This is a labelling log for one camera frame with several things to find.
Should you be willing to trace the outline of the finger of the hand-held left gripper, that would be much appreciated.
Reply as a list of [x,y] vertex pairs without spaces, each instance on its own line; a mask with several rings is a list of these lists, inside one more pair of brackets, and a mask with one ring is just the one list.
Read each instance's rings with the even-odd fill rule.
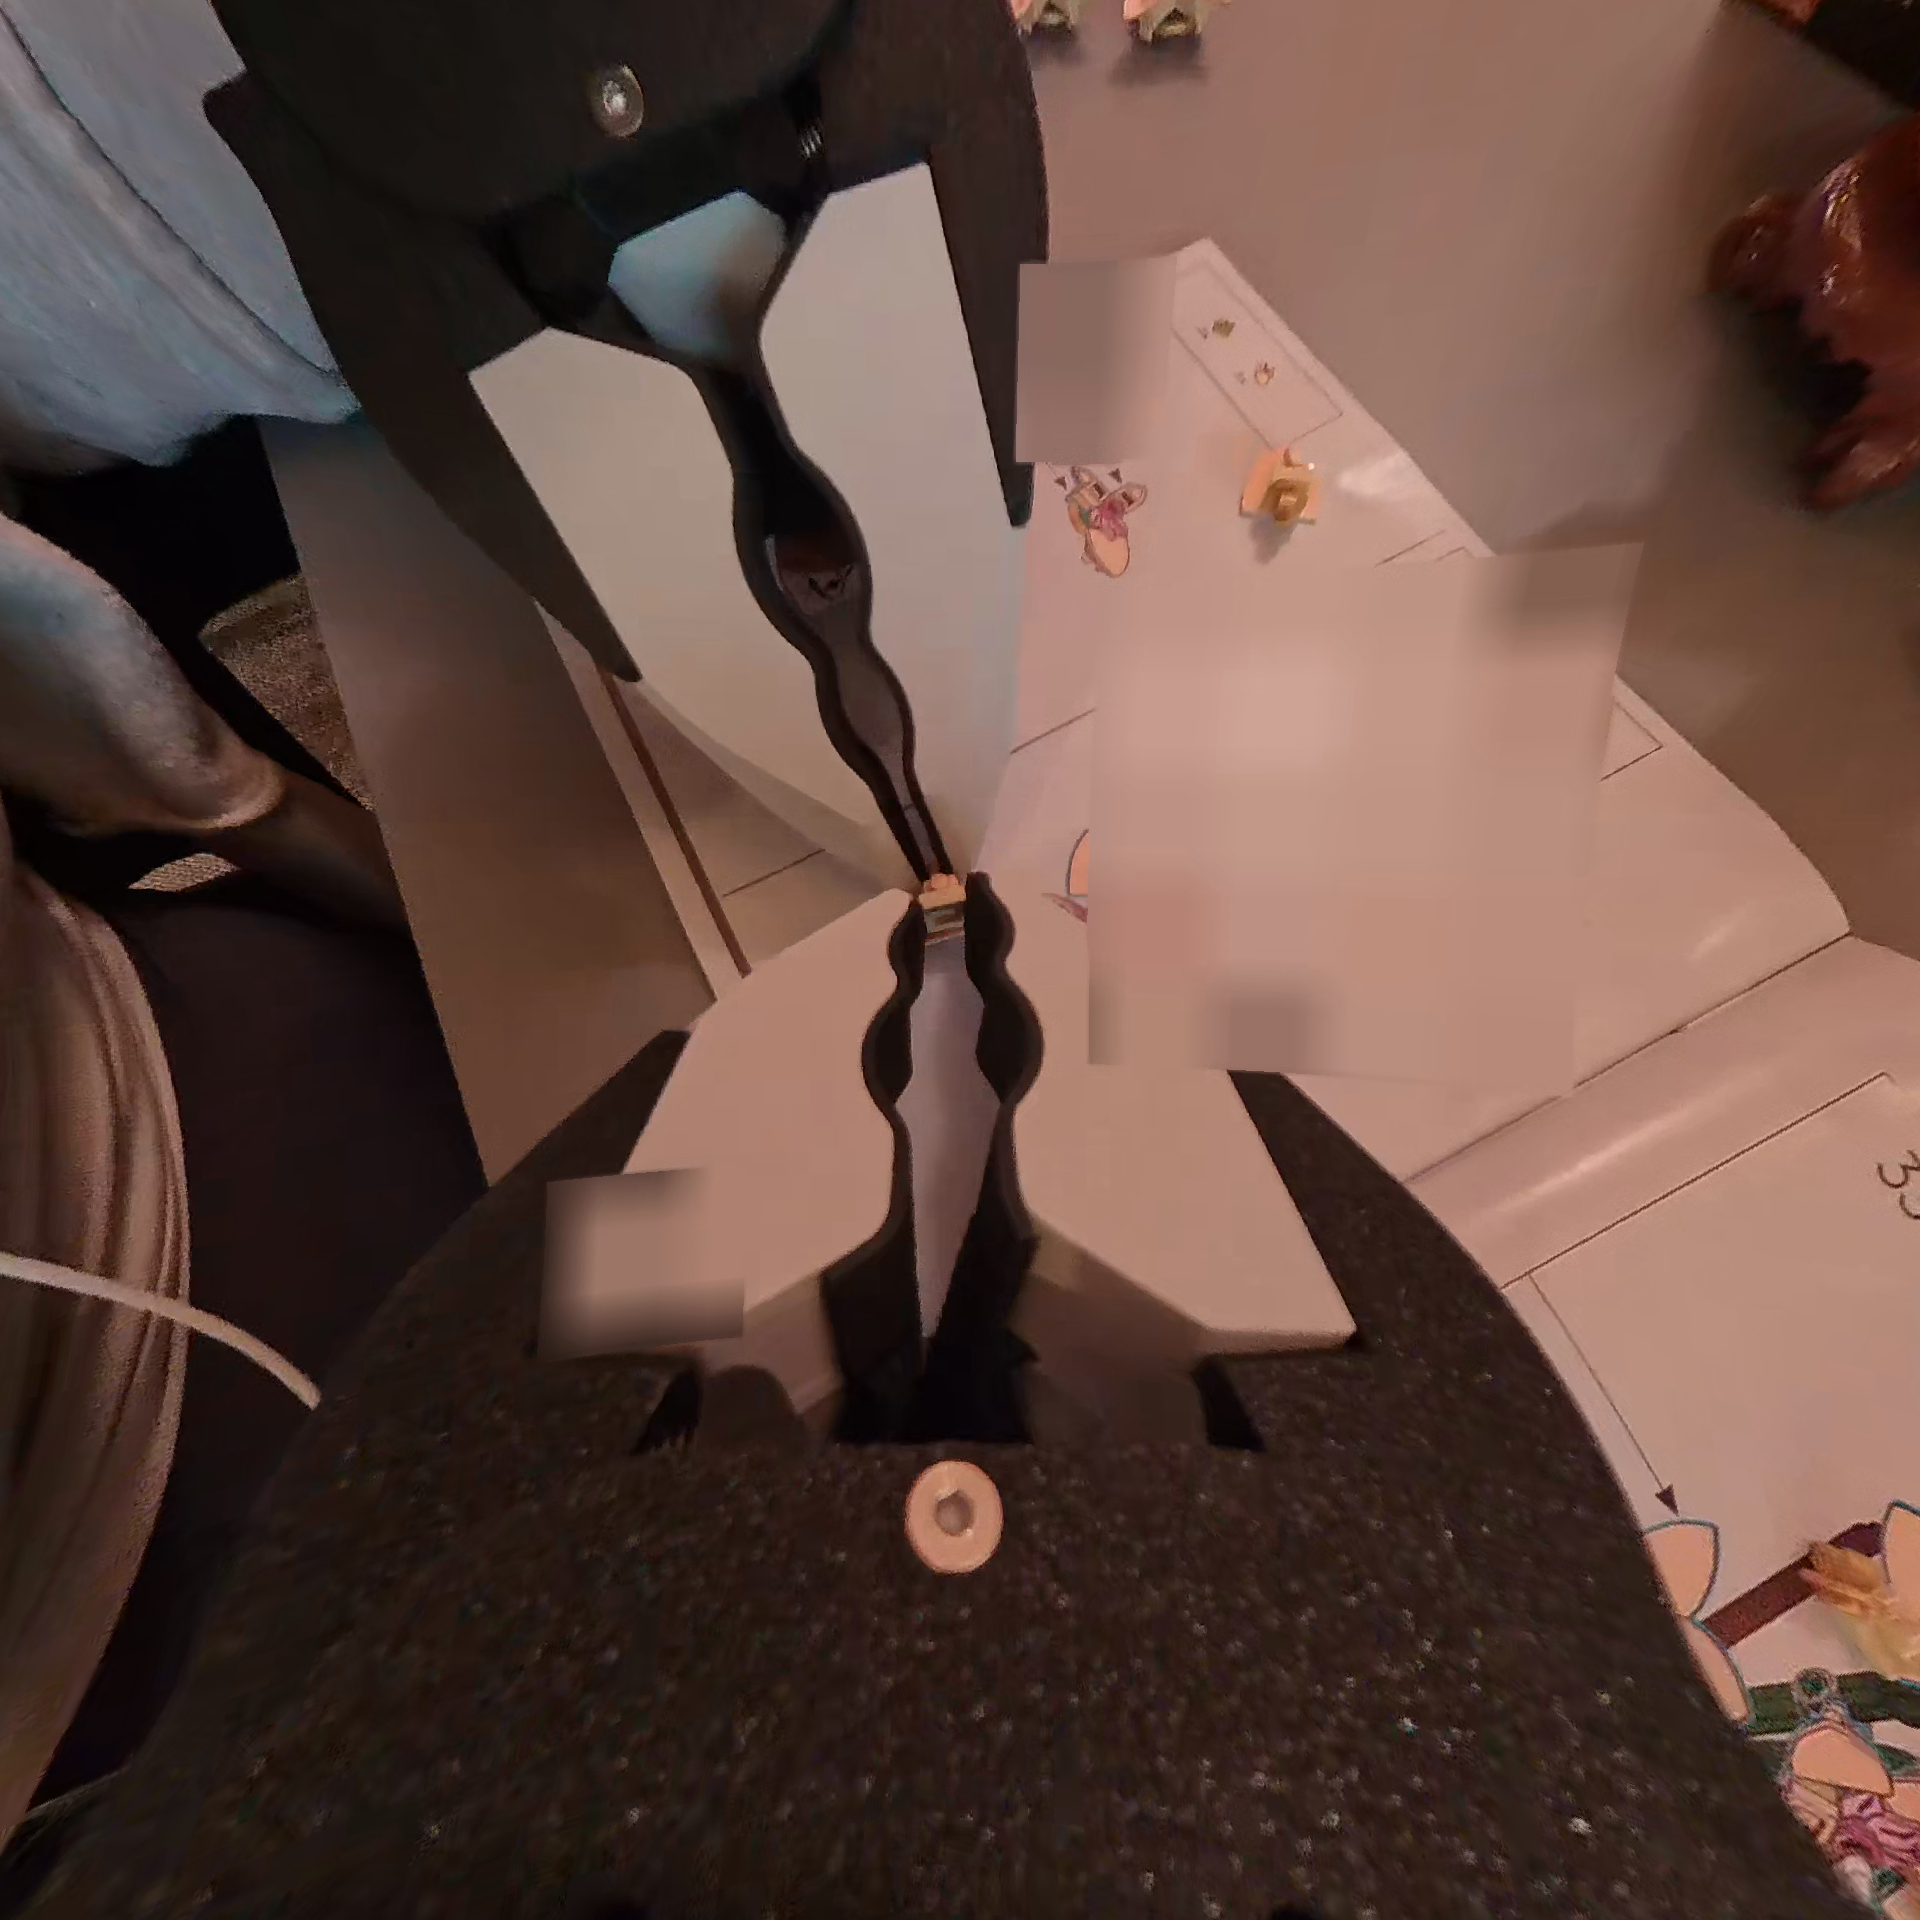
[[781,421],[846,505],[868,630],[913,723],[913,771],[976,867],[1015,747],[1023,533],[1010,524],[929,165],[833,192],[758,328]]
[[662,359],[540,331],[467,381],[642,700],[760,805],[881,884],[941,872],[845,516],[778,541],[694,375]]

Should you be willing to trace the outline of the brown toy figure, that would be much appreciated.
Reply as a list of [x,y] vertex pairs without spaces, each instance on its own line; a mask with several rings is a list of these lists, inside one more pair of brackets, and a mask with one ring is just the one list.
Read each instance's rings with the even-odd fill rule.
[[1918,468],[1918,117],[1873,132],[1801,192],[1770,192],[1709,248],[1709,289],[1791,313],[1800,335],[1854,370],[1848,408],[1812,442],[1803,498],[1839,511]]

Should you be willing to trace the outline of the white instruction booklet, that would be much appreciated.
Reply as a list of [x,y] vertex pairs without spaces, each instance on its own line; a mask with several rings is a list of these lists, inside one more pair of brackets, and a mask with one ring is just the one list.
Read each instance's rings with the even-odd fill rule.
[[1916,962],[1622,686],[1559,1102],[1309,1081],[1491,1267],[1315,1351],[1224,1486],[1087,1442],[1117,1645],[1228,1753],[1100,1734],[1119,1657],[1040,1645],[1043,1734],[963,1762],[1008,1916],[1916,1916],[1916,1667],[1812,1596],[1916,1587]]

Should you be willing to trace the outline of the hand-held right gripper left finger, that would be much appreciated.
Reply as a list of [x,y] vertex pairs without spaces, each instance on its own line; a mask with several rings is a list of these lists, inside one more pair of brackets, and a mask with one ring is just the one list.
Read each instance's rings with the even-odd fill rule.
[[895,1133],[862,1051],[900,987],[905,892],[878,892],[760,963],[691,1030],[627,1172],[666,1207],[653,1239],[684,1260],[660,1330],[718,1368],[781,1380],[800,1412],[841,1389],[825,1272],[893,1207]]

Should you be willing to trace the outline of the grey desk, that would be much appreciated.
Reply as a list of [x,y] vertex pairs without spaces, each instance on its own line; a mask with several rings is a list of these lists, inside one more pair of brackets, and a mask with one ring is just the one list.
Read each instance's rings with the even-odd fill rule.
[[[1115,7],[1033,58],[1060,258],[1207,235],[1494,551],[1643,541],[1625,676],[1916,955],[1916,490],[1801,504],[1720,221],[1884,101],[1746,5]],[[538,611],[360,421],[262,428],[488,1177],[709,1003]]]

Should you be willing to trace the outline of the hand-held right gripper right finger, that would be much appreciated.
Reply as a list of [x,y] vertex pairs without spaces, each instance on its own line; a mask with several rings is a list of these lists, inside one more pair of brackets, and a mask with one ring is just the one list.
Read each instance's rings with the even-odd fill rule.
[[1091,1063],[1087,917],[966,880],[933,947],[933,1334],[1303,1353],[1357,1323],[1234,1081]]

